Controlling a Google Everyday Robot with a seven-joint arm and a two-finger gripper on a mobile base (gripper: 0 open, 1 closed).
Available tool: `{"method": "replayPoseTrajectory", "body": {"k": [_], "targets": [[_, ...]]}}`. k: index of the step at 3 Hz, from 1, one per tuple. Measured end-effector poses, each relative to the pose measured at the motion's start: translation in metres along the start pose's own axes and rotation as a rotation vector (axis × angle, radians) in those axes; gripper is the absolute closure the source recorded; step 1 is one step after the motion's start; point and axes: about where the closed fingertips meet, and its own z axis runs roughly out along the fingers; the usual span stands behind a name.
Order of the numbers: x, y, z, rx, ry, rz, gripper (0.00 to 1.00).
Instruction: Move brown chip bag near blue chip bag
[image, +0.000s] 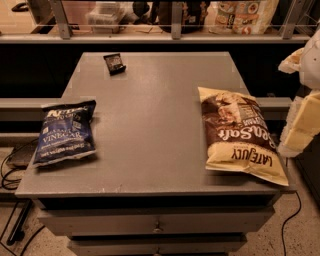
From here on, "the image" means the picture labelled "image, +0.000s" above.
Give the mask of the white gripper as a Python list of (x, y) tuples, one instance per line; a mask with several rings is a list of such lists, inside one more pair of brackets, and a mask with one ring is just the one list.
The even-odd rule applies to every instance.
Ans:
[[(299, 72), (300, 83), (310, 89), (320, 89), (320, 30), (306, 43), (281, 61), (278, 70), (287, 74)], [(296, 96), (291, 103), (286, 125), (280, 136), (278, 152), (284, 157), (296, 157), (320, 133), (320, 91), (305, 97)]]

